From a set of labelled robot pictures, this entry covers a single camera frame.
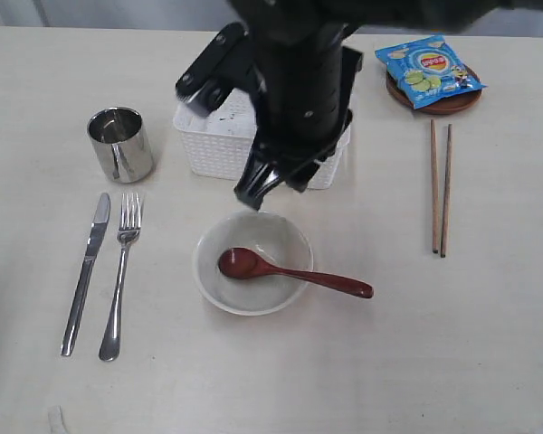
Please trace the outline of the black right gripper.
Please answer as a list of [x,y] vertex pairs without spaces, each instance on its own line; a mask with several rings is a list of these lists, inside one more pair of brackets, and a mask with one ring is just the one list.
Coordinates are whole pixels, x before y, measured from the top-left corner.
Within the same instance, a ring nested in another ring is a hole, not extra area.
[[260,89],[252,99],[257,133],[236,199],[259,211],[283,181],[277,167],[294,167],[284,183],[303,193],[333,155],[351,120],[349,101],[361,52],[343,42],[356,26],[338,22],[249,24]]

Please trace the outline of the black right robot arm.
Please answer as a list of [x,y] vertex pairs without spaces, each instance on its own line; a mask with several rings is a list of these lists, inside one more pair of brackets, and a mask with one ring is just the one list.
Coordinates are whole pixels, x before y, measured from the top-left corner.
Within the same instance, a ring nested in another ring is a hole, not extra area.
[[360,52],[342,42],[367,24],[459,32],[511,1],[233,1],[247,26],[259,90],[257,132],[237,199],[259,210],[285,183],[303,192],[351,120]]

